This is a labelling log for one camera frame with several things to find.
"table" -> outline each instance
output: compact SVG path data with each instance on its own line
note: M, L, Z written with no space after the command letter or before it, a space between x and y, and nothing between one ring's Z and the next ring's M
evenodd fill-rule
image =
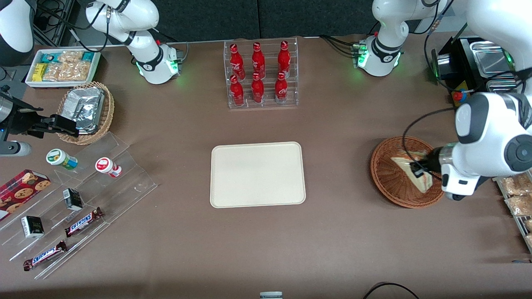
M447 38L434 35L429 47ZM371 180L378 143L450 106L428 79L423 36L408 38L384 78L353 69L321 39L298 40L300 105L268 111L229 111L222 42L192 44L182 76L160 86L139 76L125 47L106 49L96 80L115 98L111 131L160 186L45 280L0 252L0 297L244 299L281 290L287 299L361 298L381 281L421 298L530 294L532 267L509 263L529 255L492 182L462 202L408 210ZM51 114L64 93L28 88L24 100ZM411 135L434 146L456 140L453 113L423 120ZM82 148L54 135L16 139L34 152L0 158L1 181L25 168L52 172L51 148ZM286 141L303 149L303 204L210 205L212 148Z

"cookie box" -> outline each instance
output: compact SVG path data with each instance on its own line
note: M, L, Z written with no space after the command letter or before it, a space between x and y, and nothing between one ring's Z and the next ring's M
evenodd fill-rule
M24 170L0 187L0 221L32 199L51 182L47 176L32 170Z

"wicker basket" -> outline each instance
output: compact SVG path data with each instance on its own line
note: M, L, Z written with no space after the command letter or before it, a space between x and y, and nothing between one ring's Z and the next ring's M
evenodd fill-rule
M98 87L98 88L101 88L105 92L105 100L104 100L104 104L102 107L102 114L100 115L98 131L93 135L79 135L79 137L72 137L66 134L58 134L59 138L65 142L74 143L78 145L87 145L87 144L91 144L91 143L98 141L109 131L109 127L111 126L111 122L113 120L113 113L114 113L113 95L109 92L109 89L107 89L105 85L99 82L91 82L89 84L76 86L74 87L74 89L89 88L89 87ZM67 98L67 94L63 97L61 104L59 104L59 109L57 109L58 114L60 114L61 111L63 110L63 105L65 103L66 98Z
M433 178L433 185L426 193L420 192L392 157L403 151L402 137L393 137L381 142L371 156L371 176L377 188L392 202L411 209L435 204L443 197L442 182ZM430 152L432 147L415 137L406 137L410 152Z

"snickers bar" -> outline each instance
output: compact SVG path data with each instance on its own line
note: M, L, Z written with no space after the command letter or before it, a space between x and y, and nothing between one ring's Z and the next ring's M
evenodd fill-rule
M104 213L97 207L89 215L81 218L78 222L74 223L71 227L65 228L66 237L70 238L78 232L86 228L91 222L103 216Z
M34 257L33 259L25 261L24 271L29 271L35 268L40 263L51 259L53 256L56 256L60 253L67 252L67 251L68 251L68 248L67 248L67 245L65 244L65 241L61 241L59 242L59 244L41 253L40 255Z

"red-label bottle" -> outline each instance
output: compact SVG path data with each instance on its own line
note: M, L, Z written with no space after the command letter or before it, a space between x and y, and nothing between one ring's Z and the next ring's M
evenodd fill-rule
M231 75L231 97L233 97L233 101L235 102L236 106L243 106L244 105L244 89L242 88L242 85L240 82L238 82L238 78L236 75Z
M285 78L290 77L290 52L288 51L288 42L283 40L281 42L281 52L277 56L279 63L279 72L285 73Z
M259 73L261 79L266 77L266 61L264 59L264 54L262 54L261 44L253 43L253 56L251 56L253 61L253 71Z
M264 99L264 83L258 72L253 73L253 82L251 83L251 90L253 91L253 100L257 104L261 104Z
M288 91L288 84L285 80L285 73L279 72L277 81L275 82L275 101L277 104L286 103L286 92Z
M242 55L238 52L238 47L235 44L229 46L231 50L231 67L233 73L238 77L238 80L242 81L246 78L246 71L244 70L244 60Z

